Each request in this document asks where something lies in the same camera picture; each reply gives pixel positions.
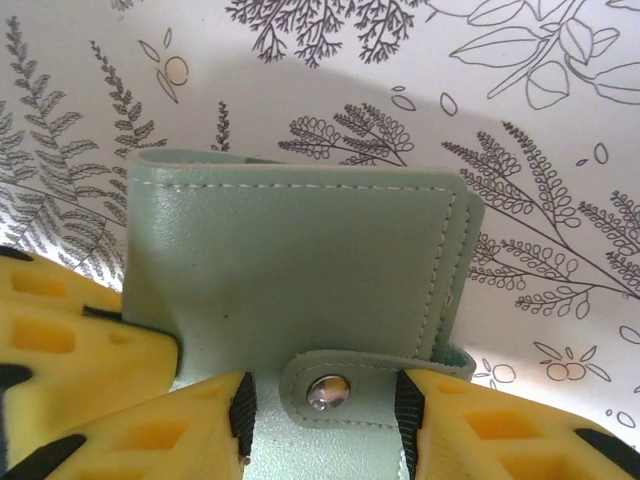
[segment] botanical print wallpaper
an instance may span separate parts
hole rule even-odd
[[[638,0],[0,5],[0,234],[118,289],[132,151],[459,172],[475,381],[640,445]]]

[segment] yellow foam block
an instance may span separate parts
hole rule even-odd
[[[122,308],[118,292],[44,257],[8,247],[0,247],[0,300],[71,313],[85,306],[112,312]]]
[[[243,467],[229,410],[243,377],[221,375],[74,428],[62,441],[73,441],[74,435],[86,441],[38,478],[240,480]],[[60,452],[53,449],[40,458],[58,455],[54,450]],[[30,460],[37,461],[27,459],[15,475],[28,473]]]
[[[574,430],[611,435],[582,417],[424,370],[419,480],[629,480]]]
[[[177,354],[167,335],[0,300],[0,367],[32,373],[4,393],[8,465],[64,430],[165,394]]]

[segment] wallet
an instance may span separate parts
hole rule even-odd
[[[174,390],[252,373],[244,478],[408,475],[397,373],[475,368],[449,341],[484,212],[462,179],[148,149],[128,188],[123,320],[178,341]],[[332,380],[348,400],[314,404]]]

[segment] faux leather wallet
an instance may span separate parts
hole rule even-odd
[[[449,342],[484,212],[464,182],[148,149],[128,195],[123,319],[178,340],[174,389],[253,374],[244,478],[408,477],[397,372],[475,368]],[[332,379],[336,408],[311,398]]]

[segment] metal snap button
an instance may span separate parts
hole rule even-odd
[[[340,375],[327,375],[311,384],[307,392],[309,405],[320,412],[337,408],[349,398],[351,386]]]

